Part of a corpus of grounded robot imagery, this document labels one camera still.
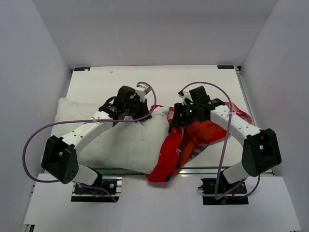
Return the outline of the red pink patterned pillowcase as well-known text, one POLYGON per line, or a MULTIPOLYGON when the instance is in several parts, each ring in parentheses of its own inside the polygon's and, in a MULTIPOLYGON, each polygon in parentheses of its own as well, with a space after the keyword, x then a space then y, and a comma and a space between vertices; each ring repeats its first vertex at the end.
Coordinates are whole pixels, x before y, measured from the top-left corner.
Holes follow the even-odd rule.
POLYGON ((219 125, 206 120, 195 121, 184 127, 172 128, 169 133, 174 108, 167 107, 163 114, 166 118, 159 124, 163 131, 155 139, 151 139, 151 151, 154 152, 155 162, 150 171, 145 172, 149 182, 168 182, 190 160, 198 156, 206 147, 226 136, 226 130, 219 125))

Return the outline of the white pillow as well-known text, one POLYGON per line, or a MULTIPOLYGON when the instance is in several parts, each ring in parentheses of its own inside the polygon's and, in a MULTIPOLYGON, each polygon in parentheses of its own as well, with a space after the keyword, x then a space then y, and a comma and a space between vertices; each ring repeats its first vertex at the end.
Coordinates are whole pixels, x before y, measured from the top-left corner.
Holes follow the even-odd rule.
MULTIPOLYGON (((89 119, 98 108, 98 104, 59 99, 55 122, 67 121, 67 124, 53 126, 51 135, 60 137, 73 131, 79 126, 76 120, 89 119)), ((168 135, 168 112, 168 106, 159 106, 149 120, 116 124, 77 155, 79 164, 150 174, 158 163, 161 146, 168 135)))

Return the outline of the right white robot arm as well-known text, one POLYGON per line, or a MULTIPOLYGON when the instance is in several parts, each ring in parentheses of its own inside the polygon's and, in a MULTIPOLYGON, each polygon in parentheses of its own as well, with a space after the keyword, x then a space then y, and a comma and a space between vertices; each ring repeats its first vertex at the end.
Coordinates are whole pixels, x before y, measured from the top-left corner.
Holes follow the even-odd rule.
POLYGON ((235 188, 236 182, 256 177, 281 164, 281 153, 276 133, 262 130, 236 114, 220 99, 211 99, 203 86, 188 92, 180 91, 181 103, 174 105, 172 126, 188 126, 194 120, 209 120, 224 128, 243 147, 241 161, 222 171, 218 188, 225 193, 235 188))

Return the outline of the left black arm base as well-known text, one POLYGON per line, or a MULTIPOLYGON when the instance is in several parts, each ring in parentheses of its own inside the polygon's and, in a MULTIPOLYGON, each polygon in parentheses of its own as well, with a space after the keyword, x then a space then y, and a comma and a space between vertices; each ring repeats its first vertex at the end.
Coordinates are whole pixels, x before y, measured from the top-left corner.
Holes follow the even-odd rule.
POLYGON ((116 203, 122 191, 122 178, 104 176, 101 189, 90 189, 74 184, 71 201, 80 203, 116 203))

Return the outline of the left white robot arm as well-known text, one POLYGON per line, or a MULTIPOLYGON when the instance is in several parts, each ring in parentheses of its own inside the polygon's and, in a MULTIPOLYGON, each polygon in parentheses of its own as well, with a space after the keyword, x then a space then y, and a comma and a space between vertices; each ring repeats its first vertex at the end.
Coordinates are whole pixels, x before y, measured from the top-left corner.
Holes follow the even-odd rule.
POLYGON ((145 121, 151 118, 146 95, 153 88, 139 82, 135 88, 122 86, 116 96, 99 107, 91 119, 60 137, 51 136, 45 146, 41 167, 62 184, 77 183, 90 192, 102 188, 102 174, 78 163, 78 155, 93 140, 117 123, 145 121))

